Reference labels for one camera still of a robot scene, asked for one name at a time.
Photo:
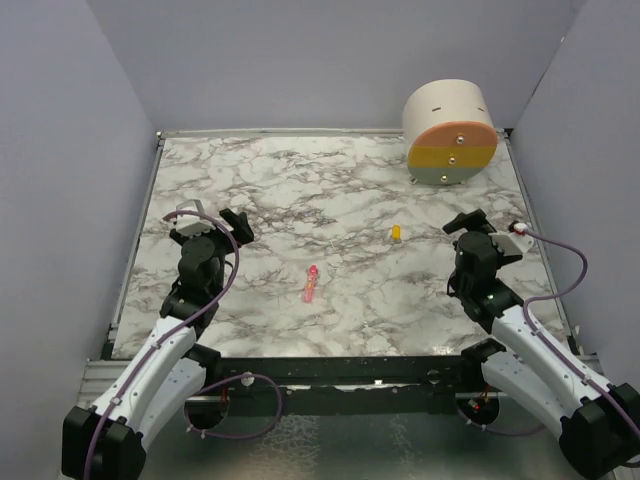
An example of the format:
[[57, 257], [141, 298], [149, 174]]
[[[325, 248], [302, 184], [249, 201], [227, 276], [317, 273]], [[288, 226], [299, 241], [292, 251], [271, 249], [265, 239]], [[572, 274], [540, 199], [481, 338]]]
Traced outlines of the yellow tag key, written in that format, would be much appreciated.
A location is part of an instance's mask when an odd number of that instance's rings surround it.
[[402, 230], [399, 225], [394, 225], [391, 229], [391, 240], [393, 242], [401, 242], [402, 241]]

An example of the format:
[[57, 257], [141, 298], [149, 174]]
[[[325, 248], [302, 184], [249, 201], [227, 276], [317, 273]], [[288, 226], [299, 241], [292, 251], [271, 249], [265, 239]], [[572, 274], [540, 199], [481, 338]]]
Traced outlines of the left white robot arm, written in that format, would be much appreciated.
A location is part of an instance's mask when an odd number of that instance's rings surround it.
[[246, 213], [205, 214], [197, 201], [166, 215], [181, 247], [178, 277], [160, 316], [125, 370], [89, 407], [75, 406], [62, 427], [61, 472], [72, 479], [136, 479], [150, 446], [195, 392], [220, 385], [219, 354], [196, 342], [238, 271], [225, 269], [254, 240]]

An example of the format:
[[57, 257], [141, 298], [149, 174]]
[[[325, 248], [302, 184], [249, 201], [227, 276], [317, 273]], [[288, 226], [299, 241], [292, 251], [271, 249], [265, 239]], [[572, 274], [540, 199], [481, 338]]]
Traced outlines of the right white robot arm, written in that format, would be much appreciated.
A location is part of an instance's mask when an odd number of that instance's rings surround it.
[[443, 230], [459, 235], [447, 294], [490, 336], [466, 350], [471, 359], [459, 367], [461, 383], [472, 391], [488, 385], [515, 400], [556, 437], [585, 479], [638, 468], [638, 391], [581, 361], [534, 316], [537, 299], [522, 299], [497, 276], [544, 236], [518, 221], [500, 232], [481, 209], [458, 214]]

